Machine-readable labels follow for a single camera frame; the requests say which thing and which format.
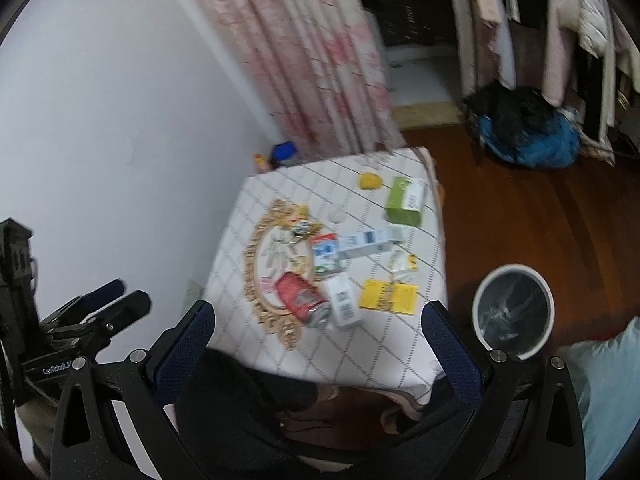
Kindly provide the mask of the yellow paper packet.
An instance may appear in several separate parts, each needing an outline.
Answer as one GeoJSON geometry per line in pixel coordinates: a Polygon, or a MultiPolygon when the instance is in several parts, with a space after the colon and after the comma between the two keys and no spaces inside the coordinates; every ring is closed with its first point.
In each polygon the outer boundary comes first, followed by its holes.
{"type": "Polygon", "coordinates": [[[416,285],[367,280],[364,282],[359,307],[396,314],[415,315],[418,302],[416,285]]]}

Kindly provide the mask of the small white yellow wrapper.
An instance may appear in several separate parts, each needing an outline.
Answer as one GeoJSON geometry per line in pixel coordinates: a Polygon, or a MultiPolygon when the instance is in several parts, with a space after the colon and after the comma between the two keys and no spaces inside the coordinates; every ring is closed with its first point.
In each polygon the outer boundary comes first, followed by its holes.
{"type": "Polygon", "coordinates": [[[388,268],[390,269],[390,278],[394,282],[401,282],[419,270],[418,258],[416,258],[415,255],[410,254],[410,252],[395,250],[390,255],[388,268]]]}

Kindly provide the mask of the white barcode box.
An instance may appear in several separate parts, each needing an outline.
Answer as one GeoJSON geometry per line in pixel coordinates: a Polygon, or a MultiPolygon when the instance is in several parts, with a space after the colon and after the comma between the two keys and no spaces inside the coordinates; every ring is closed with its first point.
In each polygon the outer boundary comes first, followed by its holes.
{"type": "Polygon", "coordinates": [[[352,282],[345,273],[324,281],[323,289],[332,308],[332,321],[341,330],[347,330],[362,321],[360,307],[352,290],[352,282]]]}

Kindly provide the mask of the crushed red soda can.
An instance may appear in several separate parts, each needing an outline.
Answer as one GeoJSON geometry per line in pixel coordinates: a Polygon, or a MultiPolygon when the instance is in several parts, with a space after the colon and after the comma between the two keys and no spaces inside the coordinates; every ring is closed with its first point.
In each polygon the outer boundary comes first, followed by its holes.
{"type": "Polygon", "coordinates": [[[306,278],[285,272],[277,280],[276,291],[286,310],[303,324],[319,328],[329,322],[332,313],[329,300],[306,278]]]}

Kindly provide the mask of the white blue long box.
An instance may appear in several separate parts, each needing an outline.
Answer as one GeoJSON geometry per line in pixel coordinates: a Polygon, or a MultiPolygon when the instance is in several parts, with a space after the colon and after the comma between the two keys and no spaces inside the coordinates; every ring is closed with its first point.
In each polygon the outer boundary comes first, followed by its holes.
{"type": "Polygon", "coordinates": [[[338,256],[344,259],[367,257],[390,252],[403,243],[408,235],[405,226],[386,226],[383,229],[364,230],[338,237],[338,256]]]}

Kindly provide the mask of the green white carton box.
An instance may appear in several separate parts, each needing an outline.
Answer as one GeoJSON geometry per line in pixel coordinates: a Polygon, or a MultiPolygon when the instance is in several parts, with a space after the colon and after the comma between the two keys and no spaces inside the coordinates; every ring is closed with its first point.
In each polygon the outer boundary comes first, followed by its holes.
{"type": "Polygon", "coordinates": [[[423,179],[396,177],[386,200],[387,221],[402,226],[420,226],[425,193],[423,179]]]}

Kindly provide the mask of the blue white small carton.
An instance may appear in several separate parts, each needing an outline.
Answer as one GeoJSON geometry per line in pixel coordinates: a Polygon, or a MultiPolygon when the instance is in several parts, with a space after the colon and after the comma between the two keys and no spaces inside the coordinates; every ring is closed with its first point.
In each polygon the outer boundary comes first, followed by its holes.
{"type": "Polygon", "coordinates": [[[311,240],[311,251],[314,256],[314,274],[318,280],[343,271],[335,233],[315,236],[311,240]]]}

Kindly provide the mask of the clear plastic lid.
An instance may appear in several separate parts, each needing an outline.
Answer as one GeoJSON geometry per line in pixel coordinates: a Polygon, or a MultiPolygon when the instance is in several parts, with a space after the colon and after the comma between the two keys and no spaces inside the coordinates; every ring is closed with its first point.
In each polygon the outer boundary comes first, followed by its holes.
{"type": "Polygon", "coordinates": [[[332,223],[342,223],[346,219],[346,214],[343,208],[335,207],[330,210],[329,219],[332,223]]]}

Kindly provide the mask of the yellow lemon peel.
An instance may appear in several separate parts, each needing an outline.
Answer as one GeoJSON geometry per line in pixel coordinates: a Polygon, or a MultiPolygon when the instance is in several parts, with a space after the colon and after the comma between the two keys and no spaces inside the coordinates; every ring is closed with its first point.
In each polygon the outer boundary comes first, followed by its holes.
{"type": "Polygon", "coordinates": [[[378,190],[383,186],[383,179],[379,174],[375,174],[374,172],[364,172],[360,174],[358,186],[363,191],[378,190]]]}

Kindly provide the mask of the white round trash bin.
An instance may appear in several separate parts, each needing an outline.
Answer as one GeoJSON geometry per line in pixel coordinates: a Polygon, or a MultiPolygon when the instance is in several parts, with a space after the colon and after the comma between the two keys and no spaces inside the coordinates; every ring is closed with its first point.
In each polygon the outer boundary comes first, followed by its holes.
{"type": "Polygon", "coordinates": [[[540,273],[524,264],[505,264],[489,272],[472,303],[475,335],[487,350],[502,350],[526,361],[547,343],[555,304],[540,273]]]}

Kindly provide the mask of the light blue bedding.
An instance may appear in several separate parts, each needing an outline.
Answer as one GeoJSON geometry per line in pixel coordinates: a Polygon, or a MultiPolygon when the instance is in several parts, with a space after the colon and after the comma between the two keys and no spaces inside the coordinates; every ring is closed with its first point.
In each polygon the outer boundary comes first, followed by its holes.
{"type": "Polygon", "coordinates": [[[639,423],[639,319],[616,337],[563,347],[585,443],[586,477],[600,479],[639,423]]]}

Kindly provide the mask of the gold ornate oval mirror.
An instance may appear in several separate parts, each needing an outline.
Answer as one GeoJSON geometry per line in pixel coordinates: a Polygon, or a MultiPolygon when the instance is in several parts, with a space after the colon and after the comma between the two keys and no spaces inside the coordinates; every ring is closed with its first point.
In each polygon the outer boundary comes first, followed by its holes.
{"type": "Polygon", "coordinates": [[[259,218],[244,249],[244,296],[252,305],[258,324],[288,350],[294,349],[302,338],[303,323],[285,307],[276,283],[286,272],[311,283],[318,281],[309,237],[293,233],[296,223],[302,221],[315,230],[321,228],[311,219],[306,204],[278,198],[259,218]]]}

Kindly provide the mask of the white checked tablecloth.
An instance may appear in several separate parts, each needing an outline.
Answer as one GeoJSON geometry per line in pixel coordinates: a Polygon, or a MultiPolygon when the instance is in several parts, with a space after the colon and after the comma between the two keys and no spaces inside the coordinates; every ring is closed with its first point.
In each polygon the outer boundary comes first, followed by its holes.
{"type": "Polygon", "coordinates": [[[247,178],[205,289],[210,346],[254,370],[423,408],[442,377],[420,326],[424,304],[447,298],[438,191],[425,148],[247,178]]]}

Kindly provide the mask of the blue bottle cap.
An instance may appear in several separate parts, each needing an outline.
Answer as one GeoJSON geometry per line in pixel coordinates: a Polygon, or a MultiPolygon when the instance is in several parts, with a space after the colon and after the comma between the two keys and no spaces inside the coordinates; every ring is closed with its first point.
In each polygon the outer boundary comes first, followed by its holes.
{"type": "Polygon", "coordinates": [[[299,165],[300,157],[296,146],[291,141],[275,145],[271,150],[269,163],[273,169],[299,165]]]}

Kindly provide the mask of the blue and black clothes pile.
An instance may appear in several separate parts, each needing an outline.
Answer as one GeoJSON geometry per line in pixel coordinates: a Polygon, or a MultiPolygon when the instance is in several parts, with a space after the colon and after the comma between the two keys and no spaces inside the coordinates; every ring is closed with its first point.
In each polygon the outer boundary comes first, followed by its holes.
{"type": "Polygon", "coordinates": [[[511,166],[561,169],[578,155],[578,131],[533,87],[494,81],[463,103],[480,146],[511,166]]]}

